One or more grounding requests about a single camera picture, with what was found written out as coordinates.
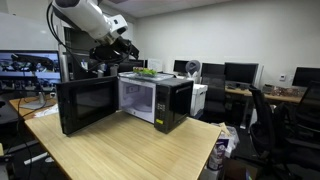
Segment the paper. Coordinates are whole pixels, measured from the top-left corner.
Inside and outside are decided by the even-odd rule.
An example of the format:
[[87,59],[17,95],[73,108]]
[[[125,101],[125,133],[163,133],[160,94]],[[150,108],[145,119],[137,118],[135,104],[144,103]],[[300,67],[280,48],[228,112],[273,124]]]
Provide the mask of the paper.
[[54,114],[54,113],[58,113],[58,112],[59,112],[58,104],[55,104],[54,106],[50,107],[49,109],[35,113],[34,117],[47,116],[49,114]]

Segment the office desk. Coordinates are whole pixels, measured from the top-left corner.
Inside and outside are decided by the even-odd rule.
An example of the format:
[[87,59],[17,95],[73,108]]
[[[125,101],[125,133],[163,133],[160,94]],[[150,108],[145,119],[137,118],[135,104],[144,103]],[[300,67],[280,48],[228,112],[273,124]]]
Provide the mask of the office desk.
[[[237,88],[237,89],[226,88],[225,91],[227,93],[231,93],[231,94],[251,96],[251,92],[248,89],[241,90],[239,88]],[[282,101],[282,102],[292,102],[292,103],[299,103],[302,98],[302,97],[292,97],[292,96],[273,96],[273,95],[269,95],[269,94],[264,94],[264,97],[266,99],[270,99],[270,100],[276,100],[276,101]]]
[[[36,100],[38,100],[38,97],[27,97],[27,98],[22,98],[21,101],[20,101],[20,99],[12,99],[9,101],[9,103],[16,111],[18,111],[19,101],[20,101],[20,106],[21,106],[23,104],[26,104],[27,102],[36,101]],[[48,96],[47,96],[47,101],[49,101],[53,104],[55,104],[57,102],[56,99],[48,98]],[[36,111],[34,111],[32,109],[19,108],[19,115],[21,117],[23,117],[24,115],[30,113],[30,114],[23,117],[24,120],[28,120],[28,119],[32,119],[35,113],[40,112],[40,111],[44,111],[48,108],[50,108],[50,107],[44,107],[44,108],[38,109]]]
[[58,114],[25,123],[71,179],[197,179],[220,134],[191,118],[163,134],[121,111],[70,137]]
[[[240,128],[242,129],[246,129],[246,115],[248,113],[248,107],[250,104],[250,100],[251,100],[251,92],[248,89],[245,90],[241,90],[239,88],[236,89],[228,89],[227,87],[225,88],[226,93],[230,93],[230,94],[238,94],[238,95],[243,95],[246,98],[246,104],[244,107],[244,113],[243,113],[243,117],[242,117],[242,121],[241,121],[241,125]],[[290,103],[299,103],[301,101],[301,97],[290,97],[290,96],[273,96],[273,95],[269,95],[269,94],[264,94],[264,97],[268,100],[275,100],[275,101],[281,101],[281,102],[290,102]]]

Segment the microwave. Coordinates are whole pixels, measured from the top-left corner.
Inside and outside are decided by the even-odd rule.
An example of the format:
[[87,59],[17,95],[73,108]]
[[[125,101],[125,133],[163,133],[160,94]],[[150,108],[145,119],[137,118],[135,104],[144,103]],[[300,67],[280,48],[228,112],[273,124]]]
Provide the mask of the microwave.
[[192,90],[193,81],[169,75],[142,79],[111,76],[58,83],[62,132],[72,134],[122,110],[169,133],[189,114]]
[[172,76],[147,80],[120,75],[119,109],[168,133],[189,114],[192,90],[193,81]]

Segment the computer monitor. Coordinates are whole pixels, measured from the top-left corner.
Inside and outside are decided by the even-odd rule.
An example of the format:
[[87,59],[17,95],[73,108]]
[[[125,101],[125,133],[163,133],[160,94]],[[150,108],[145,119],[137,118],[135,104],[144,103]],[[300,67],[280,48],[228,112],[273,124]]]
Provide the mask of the computer monitor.
[[292,86],[308,87],[311,81],[320,82],[320,68],[297,67]]
[[205,74],[224,75],[224,64],[202,63],[201,76]]
[[[30,81],[34,76],[37,82]],[[53,90],[55,84],[61,82],[59,53],[0,50],[0,77],[1,90]]]
[[250,85],[254,83],[259,64],[255,63],[225,63],[224,74],[227,84]]
[[175,60],[174,61],[174,66],[173,66],[173,71],[178,72],[178,73],[187,73],[186,71],[186,65],[189,61],[184,61],[184,60]]

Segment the black office chair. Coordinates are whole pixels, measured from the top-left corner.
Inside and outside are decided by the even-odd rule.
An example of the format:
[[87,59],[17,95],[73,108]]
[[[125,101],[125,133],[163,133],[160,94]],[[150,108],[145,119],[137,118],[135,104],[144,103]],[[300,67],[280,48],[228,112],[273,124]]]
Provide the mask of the black office chair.
[[299,128],[320,133],[320,82],[311,82],[294,114]]
[[277,134],[274,126],[275,119],[269,103],[265,100],[261,91],[253,86],[249,87],[252,93],[253,101],[257,110],[257,122],[250,127],[251,141],[258,158],[263,161],[253,161],[245,159],[251,163],[262,165],[263,171],[258,175],[260,177],[265,170],[272,172],[278,179],[281,177],[277,174],[274,165],[282,164],[288,176],[294,177],[290,172],[287,164],[297,164],[304,168],[320,170],[320,151],[316,146],[306,146],[306,144],[296,144],[287,141],[286,137]]
[[207,122],[223,122],[225,120],[225,76],[207,74],[201,84],[208,85],[203,117]]
[[0,108],[2,108],[2,106],[4,106],[4,105],[6,105],[6,103],[3,101],[0,101]]

